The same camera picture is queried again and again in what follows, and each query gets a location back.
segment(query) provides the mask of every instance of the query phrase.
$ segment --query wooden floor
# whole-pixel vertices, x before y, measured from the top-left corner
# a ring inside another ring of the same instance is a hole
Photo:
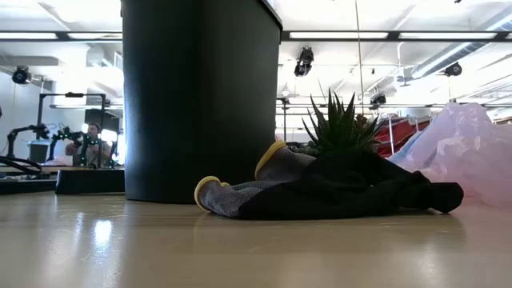
[[[0,197],[0,287],[512,287],[512,211],[241,222],[122,196]]]

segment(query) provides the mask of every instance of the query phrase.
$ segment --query air duct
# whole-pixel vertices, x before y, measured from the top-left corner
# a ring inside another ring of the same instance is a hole
[[[511,31],[512,8],[506,9],[493,17],[491,20],[483,24],[481,29],[486,31]],[[412,77],[414,79],[418,79],[438,72],[465,56],[487,46],[488,44],[488,42],[465,42],[462,44],[452,44],[432,58],[424,61],[424,63],[416,66],[412,71]]]

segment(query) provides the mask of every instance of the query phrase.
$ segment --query succulent plant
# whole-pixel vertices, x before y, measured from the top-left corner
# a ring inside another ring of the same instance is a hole
[[[349,147],[372,150],[374,144],[379,144],[379,142],[374,139],[375,133],[378,130],[378,118],[373,120],[372,123],[368,123],[367,119],[362,115],[355,117],[354,98],[355,94],[352,95],[350,104],[345,110],[343,102],[340,103],[336,93],[332,96],[329,90],[326,119],[324,114],[317,108],[316,104],[314,104],[313,97],[311,97],[311,103],[313,104],[317,122],[315,123],[309,110],[308,114],[313,123],[316,137],[310,129],[308,129],[303,119],[302,123],[308,135],[311,137],[311,142],[308,145],[310,150],[306,152],[307,154],[318,156],[325,152]]]

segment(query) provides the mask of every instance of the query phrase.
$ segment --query aloe plant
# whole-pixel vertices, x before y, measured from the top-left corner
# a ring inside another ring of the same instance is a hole
[[[338,96],[334,93],[332,96],[329,90],[329,103],[327,104],[327,119],[324,114],[317,108],[316,104],[311,97],[311,103],[313,104],[313,110],[317,117],[317,122],[313,120],[311,112],[308,110],[315,135],[307,127],[304,119],[302,123],[306,128],[308,135],[311,137],[309,143],[308,154],[318,156],[325,152],[348,148],[357,147],[361,149],[372,150],[374,144],[378,144],[375,141],[374,136],[377,132],[378,118],[368,124],[366,118],[362,115],[355,117],[355,106],[354,106],[355,94],[352,95],[350,104],[345,109],[343,102],[340,103]]]

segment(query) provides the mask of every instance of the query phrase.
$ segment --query white ceiling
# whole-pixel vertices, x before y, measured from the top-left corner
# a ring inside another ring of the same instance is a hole
[[[512,0],[462,0],[459,4],[452,0],[358,0],[356,14],[355,2],[350,0],[271,2],[285,30],[356,30],[358,26],[361,30],[476,30],[512,6]],[[121,30],[122,19],[119,13],[119,0],[0,0],[0,30]],[[449,44],[406,43],[401,48],[402,65],[416,66]],[[307,77],[296,78],[293,74],[295,59],[303,46],[313,48],[315,64]],[[122,49],[120,45],[101,47],[108,53]],[[84,75],[89,75],[84,77],[87,81],[95,75],[101,75],[95,81],[104,82],[105,86],[121,96],[122,77],[109,76],[109,73],[99,73],[98,69],[86,67],[83,55],[89,48],[85,44],[69,43],[1,43],[0,54],[6,57],[56,57],[65,63],[59,73],[83,70]],[[358,68],[359,49],[363,64],[362,88]],[[427,95],[424,91],[439,90],[439,87],[443,90],[446,86],[449,86],[447,90],[451,93],[463,91],[455,85],[468,86],[465,83],[466,73],[468,77],[470,74],[471,77],[477,77],[478,69],[509,53],[512,53],[511,44],[488,45],[461,60],[465,71],[463,76],[448,81],[444,77],[432,75],[412,83],[414,88],[406,91],[408,94]],[[320,96],[331,88],[337,89],[343,96],[350,96],[353,92],[360,94],[361,89],[366,90],[394,71],[398,65],[397,43],[362,43],[359,47],[357,43],[284,42],[280,48],[279,63],[278,94],[287,88],[292,94]],[[397,91],[393,82],[383,83],[387,86],[380,88],[391,91],[389,96]]]

